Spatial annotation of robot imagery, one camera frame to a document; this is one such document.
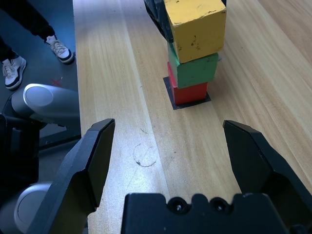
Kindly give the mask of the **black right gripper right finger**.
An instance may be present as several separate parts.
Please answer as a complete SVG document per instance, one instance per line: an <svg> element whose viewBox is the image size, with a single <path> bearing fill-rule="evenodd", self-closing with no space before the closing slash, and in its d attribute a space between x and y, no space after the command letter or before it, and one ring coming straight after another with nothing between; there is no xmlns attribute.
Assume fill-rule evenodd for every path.
<svg viewBox="0 0 312 234"><path fill-rule="evenodd" d="M286 226L310 226L312 195L288 162L252 127L225 120L223 128L241 192L268 195Z"/></svg>

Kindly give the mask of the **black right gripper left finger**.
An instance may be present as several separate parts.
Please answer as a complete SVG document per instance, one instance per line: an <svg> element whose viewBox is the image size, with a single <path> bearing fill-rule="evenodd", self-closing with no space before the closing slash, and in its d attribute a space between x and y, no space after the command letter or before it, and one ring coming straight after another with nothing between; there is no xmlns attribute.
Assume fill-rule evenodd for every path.
<svg viewBox="0 0 312 234"><path fill-rule="evenodd" d="M28 229L29 234L81 234L100 205L115 120L93 124L67 153Z"/></svg>

